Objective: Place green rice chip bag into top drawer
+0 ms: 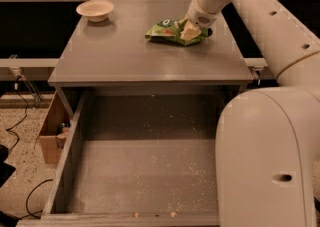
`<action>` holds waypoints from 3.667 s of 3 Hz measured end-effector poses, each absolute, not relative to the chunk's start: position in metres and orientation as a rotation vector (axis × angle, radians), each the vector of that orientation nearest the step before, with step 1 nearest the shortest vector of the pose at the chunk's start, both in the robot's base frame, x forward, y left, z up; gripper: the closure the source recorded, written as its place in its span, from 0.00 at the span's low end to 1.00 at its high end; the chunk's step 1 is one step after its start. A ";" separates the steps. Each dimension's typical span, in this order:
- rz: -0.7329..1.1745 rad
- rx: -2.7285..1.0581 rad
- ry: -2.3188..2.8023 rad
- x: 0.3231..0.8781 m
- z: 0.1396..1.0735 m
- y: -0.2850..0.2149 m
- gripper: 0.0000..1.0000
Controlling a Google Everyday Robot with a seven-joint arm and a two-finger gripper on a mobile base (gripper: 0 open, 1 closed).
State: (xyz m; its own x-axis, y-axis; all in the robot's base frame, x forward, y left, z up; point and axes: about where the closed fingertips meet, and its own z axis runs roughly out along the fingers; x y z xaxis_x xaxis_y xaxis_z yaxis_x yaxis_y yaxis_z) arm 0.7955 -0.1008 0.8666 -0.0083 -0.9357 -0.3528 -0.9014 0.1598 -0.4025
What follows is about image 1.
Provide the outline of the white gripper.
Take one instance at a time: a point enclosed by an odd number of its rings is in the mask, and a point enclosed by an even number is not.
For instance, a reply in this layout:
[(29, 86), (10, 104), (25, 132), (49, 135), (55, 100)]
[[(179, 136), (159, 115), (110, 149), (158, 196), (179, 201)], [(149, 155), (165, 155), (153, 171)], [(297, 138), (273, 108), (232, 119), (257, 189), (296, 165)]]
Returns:
[(180, 38), (190, 41), (201, 34), (200, 28), (210, 27), (221, 12), (220, 0), (192, 0), (186, 18), (188, 19), (181, 31)]

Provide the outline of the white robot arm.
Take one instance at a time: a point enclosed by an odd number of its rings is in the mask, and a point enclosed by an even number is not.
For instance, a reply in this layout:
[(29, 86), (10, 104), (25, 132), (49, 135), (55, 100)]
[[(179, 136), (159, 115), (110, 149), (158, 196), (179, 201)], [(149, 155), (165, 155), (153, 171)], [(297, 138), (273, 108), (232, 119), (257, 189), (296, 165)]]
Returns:
[(221, 227), (317, 227), (313, 164), (320, 153), (319, 39), (277, 0), (192, 0), (211, 25), (234, 5), (277, 80), (221, 113), (215, 145)]

